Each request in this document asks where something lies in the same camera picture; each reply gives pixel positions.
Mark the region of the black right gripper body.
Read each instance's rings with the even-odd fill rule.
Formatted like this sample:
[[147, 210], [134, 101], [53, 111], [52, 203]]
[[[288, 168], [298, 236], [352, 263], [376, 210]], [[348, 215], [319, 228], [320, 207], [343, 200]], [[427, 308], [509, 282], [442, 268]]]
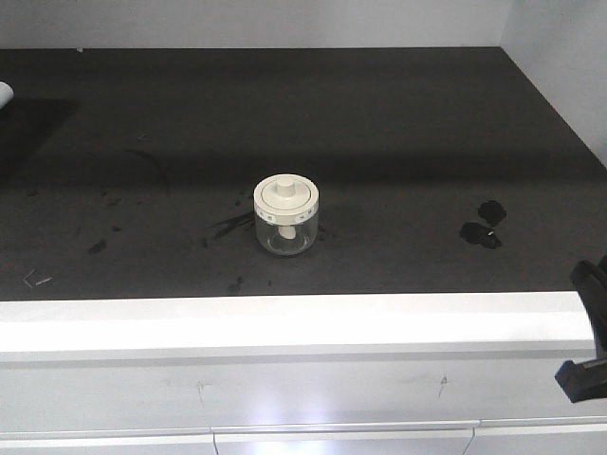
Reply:
[[566, 360], [555, 374], [572, 403], [606, 397], [606, 257], [598, 264], [581, 261], [570, 274], [589, 318], [596, 357], [581, 363]]

